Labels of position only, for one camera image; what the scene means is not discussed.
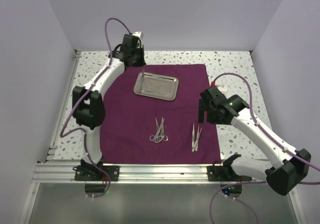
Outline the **steel tweezers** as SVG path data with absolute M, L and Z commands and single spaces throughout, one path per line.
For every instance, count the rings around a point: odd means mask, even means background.
M 199 127 L 199 126 L 198 126 L 198 128 L 199 128 L 199 134 L 198 134 L 198 138 L 197 138 L 197 145 L 196 145 L 196 149 L 195 149 L 195 151 L 194 151 L 194 152 L 197 152 L 197 151 L 198 151 L 199 140 L 200 140 L 200 136 L 201 136 L 201 132 L 202 132 L 202 128 L 201 128 L 201 127 Z
M 197 131 L 196 131 L 195 130 L 195 124 L 193 123 L 193 126 L 192 126 L 192 141 L 191 141 L 192 152 L 194 152 L 196 150 L 199 132 L 200 132 L 199 127 L 197 128 Z

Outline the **stainless steel instrument tray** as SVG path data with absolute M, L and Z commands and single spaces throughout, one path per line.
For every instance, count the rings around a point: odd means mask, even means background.
M 179 86 L 176 77 L 145 72 L 142 91 L 138 93 L 141 75 L 140 72 L 133 88 L 135 94 L 165 101 L 173 101 L 176 98 Z

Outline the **purple surgical drape cloth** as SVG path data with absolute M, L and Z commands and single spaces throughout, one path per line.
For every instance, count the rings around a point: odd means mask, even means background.
M 148 73 L 179 80 L 174 100 L 167 101 L 134 93 L 140 67 L 121 74 L 103 98 L 105 119 L 100 126 L 103 161 L 110 164 L 212 164 L 219 162 L 217 128 L 198 123 L 200 93 L 210 85 L 204 64 L 148 65 Z M 164 117 L 168 141 L 154 143 L 156 120 Z M 192 130 L 202 128 L 198 150 L 192 152 Z

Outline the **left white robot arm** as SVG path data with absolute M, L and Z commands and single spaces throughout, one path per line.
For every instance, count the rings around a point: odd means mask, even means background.
M 72 90 L 72 116 L 84 129 L 83 151 L 80 165 L 73 168 L 76 181 L 108 180 L 104 174 L 103 154 L 100 145 L 100 126 L 104 122 L 106 110 L 104 95 L 113 82 L 131 67 L 146 65 L 144 48 L 114 49 L 103 68 L 84 86 Z

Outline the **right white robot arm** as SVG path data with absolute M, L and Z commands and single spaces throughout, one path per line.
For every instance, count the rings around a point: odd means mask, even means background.
M 267 157 L 267 160 L 246 158 L 233 154 L 221 165 L 207 167 L 209 175 L 221 181 L 234 181 L 237 177 L 249 177 L 265 181 L 278 194 L 285 196 L 299 184 L 309 172 L 311 154 L 298 150 L 272 132 L 238 95 L 226 98 L 223 94 L 202 92 L 199 100 L 198 121 L 210 124 L 234 126 L 247 136 Z

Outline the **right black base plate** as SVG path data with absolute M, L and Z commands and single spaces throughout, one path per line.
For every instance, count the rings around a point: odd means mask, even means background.
M 230 166 L 211 165 L 206 167 L 209 182 L 246 182 L 252 181 L 249 176 L 237 175 Z

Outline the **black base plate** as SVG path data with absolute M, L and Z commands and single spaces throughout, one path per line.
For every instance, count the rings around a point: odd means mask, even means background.
M 112 181 L 117 182 L 119 180 L 120 167 L 117 165 L 102 165 L 99 167 L 108 174 L 108 177 L 101 171 L 92 165 L 87 166 L 74 166 L 72 168 L 75 171 L 75 181 L 95 182 L 95 181 Z
M 246 182 L 252 181 L 249 176 L 237 175 L 230 166 L 211 165 L 206 167 L 209 182 Z

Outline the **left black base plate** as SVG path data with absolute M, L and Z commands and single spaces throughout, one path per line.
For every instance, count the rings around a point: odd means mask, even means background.
M 92 165 L 87 166 L 74 166 L 72 168 L 75 171 L 75 181 L 95 182 L 95 181 L 112 181 L 117 182 L 119 180 L 120 167 L 117 165 L 102 165 L 99 167 L 108 174 L 108 177 L 101 171 Z

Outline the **aluminium left side rail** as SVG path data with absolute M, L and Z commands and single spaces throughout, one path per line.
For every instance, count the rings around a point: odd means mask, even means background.
M 74 50 L 74 59 L 73 59 L 72 65 L 71 65 L 71 72 L 68 75 L 67 83 L 66 83 L 66 86 L 65 86 L 65 92 L 64 92 L 62 103 L 61 103 L 61 107 L 60 107 L 60 110 L 59 110 L 59 113 L 58 113 L 58 118 L 57 118 L 57 121 L 56 121 L 56 124 L 55 124 L 54 132 L 53 132 L 51 140 L 49 142 L 47 154 L 46 154 L 46 157 L 45 157 L 45 162 L 54 161 L 55 152 L 56 152 L 56 150 L 58 148 L 56 142 L 57 142 L 57 139 L 60 136 L 60 131 L 61 131 L 61 128 L 62 128 L 62 125 L 63 125 L 65 111 L 66 111 L 66 108 L 68 106 L 68 100 L 69 100 L 69 97 L 70 97 L 70 91 L 71 91 L 72 84 L 73 84 L 73 81 L 74 81 L 74 76 L 75 76 L 75 73 L 76 73 L 76 70 L 77 70 L 77 66 L 78 66 L 78 63 L 79 63 L 79 60 L 80 60 L 80 57 L 81 57 L 81 53 L 82 53 L 82 50 L 80 50 L 80 49 L 75 49 Z

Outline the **aluminium rail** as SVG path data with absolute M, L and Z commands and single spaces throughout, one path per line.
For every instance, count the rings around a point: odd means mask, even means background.
M 102 181 L 76 181 L 73 167 L 78 162 L 46 162 L 38 163 L 31 181 L 33 183 L 85 183 L 101 184 Z M 117 184 L 228 184 L 238 181 L 209 181 L 207 166 L 222 166 L 222 164 L 103 164 L 104 166 L 119 166 Z M 235 173 L 239 176 L 251 177 L 253 182 L 266 179 L 266 170 L 271 164 L 266 160 L 248 159 L 245 164 L 236 163 Z
M 78 63 L 79 63 L 79 60 L 80 60 L 80 57 L 81 57 L 81 53 L 82 53 L 82 50 L 80 50 L 80 49 L 75 49 L 74 50 L 74 59 L 73 59 L 72 65 L 71 65 L 71 72 L 68 75 L 67 83 L 66 83 L 66 86 L 65 86 L 65 92 L 64 92 L 62 103 L 61 103 L 61 107 L 60 107 L 60 110 L 59 110 L 59 113 L 58 113 L 58 118 L 57 118 L 57 121 L 56 121 L 56 124 L 55 124 L 54 132 L 53 132 L 51 140 L 49 142 L 47 154 L 46 154 L 46 157 L 45 157 L 45 162 L 54 161 L 55 152 L 56 152 L 56 150 L 58 148 L 56 142 L 57 142 L 57 139 L 60 136 L 60 131 L 61 131 L 61 128 L 62 128 L 62 125 L 63 125 L 65 111 L 66 111 L 66 108 L 68 106 L 68 100 L 69 100 L 69 97 L 70 97 L 70 91 L 71 91 L 72 84 L 73 84 L 73 81 L 74 81 L 74 76 L 75 76 L 75 73 L 76 73 L 76 70 L 77 70 L 77 66 L 78 66 Z

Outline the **aluminium front rail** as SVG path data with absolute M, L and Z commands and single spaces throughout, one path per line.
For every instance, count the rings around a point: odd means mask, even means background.
M 102 181 L 76 181 L 73 167 L 78 162 L 46 162 L 38 163 L 31 181 L 33 183 L 85 183 L 101 184 Z M 119 166 L 117 184 L 228 184 L 238 181 L 209 181 L 207 166 L 222 166 L 222 164 L 103 164 L 104 166 Z M 236 163 L 235 173 L 239 176 L 251 177 L 253 182 L 266 179 L 266 170 L 271 164 L 266 160 L 248 159 L 245 164 Z

